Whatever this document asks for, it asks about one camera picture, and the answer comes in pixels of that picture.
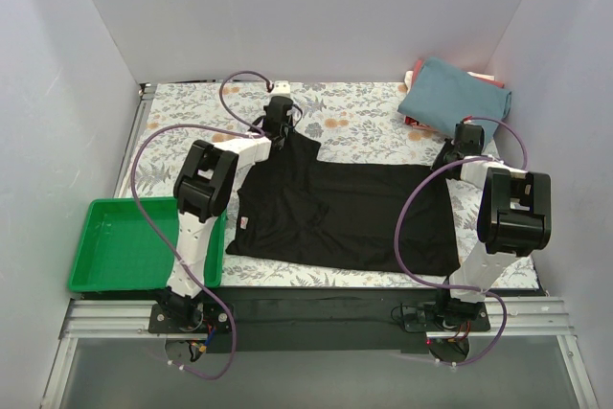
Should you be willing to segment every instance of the green tray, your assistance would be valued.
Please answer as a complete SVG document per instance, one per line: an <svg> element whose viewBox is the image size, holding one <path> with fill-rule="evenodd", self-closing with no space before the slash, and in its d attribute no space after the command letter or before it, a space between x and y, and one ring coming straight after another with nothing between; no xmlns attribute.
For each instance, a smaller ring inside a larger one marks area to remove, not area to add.
<svg viewBox="0 0 613 409"><path fill-rule="evenodd" d="M141 198L141 202L162 232L176 242L176 200ZM211 233L204 266L208 287L221 283L225 226L224 212ZM132 198L95 200L87 212L68 287L76 292L163 288L172 265L172 252L145 222Z"/></svg>

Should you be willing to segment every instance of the cable connector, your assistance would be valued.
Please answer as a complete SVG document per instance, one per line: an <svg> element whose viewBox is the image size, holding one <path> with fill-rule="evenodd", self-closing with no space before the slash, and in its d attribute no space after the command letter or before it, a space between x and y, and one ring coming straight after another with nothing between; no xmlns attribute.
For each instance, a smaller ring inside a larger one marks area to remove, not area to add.
<svg viewBox="0 0 613 409"><path fill-rule="evenodd" d="M270 96L285 96L289 98L291 94L291 87L287 80L276 80L273 84Z"/></svg>

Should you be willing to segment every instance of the blue folded fabric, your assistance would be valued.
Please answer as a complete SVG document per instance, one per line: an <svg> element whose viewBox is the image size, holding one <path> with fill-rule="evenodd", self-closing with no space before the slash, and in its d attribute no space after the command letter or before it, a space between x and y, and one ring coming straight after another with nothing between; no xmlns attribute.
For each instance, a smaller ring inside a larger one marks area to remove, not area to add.
<svg viewBox="0 0 613 409"><path fill-rule="evenodd" d="M511 91L475 79L436 57L427 59L398 112L453 137L456 124L468 115L502 120L511 109ZM498 124L474 121L485 131L486 145Z"/></svg>

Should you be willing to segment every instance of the gray floor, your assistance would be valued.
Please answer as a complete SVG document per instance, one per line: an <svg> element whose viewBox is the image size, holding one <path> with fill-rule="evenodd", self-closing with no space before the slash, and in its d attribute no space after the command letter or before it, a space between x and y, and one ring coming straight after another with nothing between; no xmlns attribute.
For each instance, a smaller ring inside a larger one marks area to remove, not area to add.
<svg viewBox="0 0 613 409"><path fill-rule="evenodd" d="M473 351L488 340L471 339ZM220 381L205 382L168 367L160 339L80 340L62 407L578 407L555 337L505 337L455 372L394 353L245 352ZM205 355L197 365L214 371L225 359Z"/></svg>

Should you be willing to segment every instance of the black t-shirt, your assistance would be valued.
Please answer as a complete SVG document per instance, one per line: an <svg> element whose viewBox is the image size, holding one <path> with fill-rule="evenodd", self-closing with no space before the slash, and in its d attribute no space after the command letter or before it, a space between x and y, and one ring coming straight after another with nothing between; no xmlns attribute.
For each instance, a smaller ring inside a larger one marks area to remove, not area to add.
<svg viewBox="0 0 613 409"><path fill-rule="evenodd" d="M292 132L238 191L229 254L350 270L399 272L394 230L404 202L430 173L420 165L317 160L320 143ZM421 275L460 267L446 181L416 197L400 233L406 266Z"/></svg>

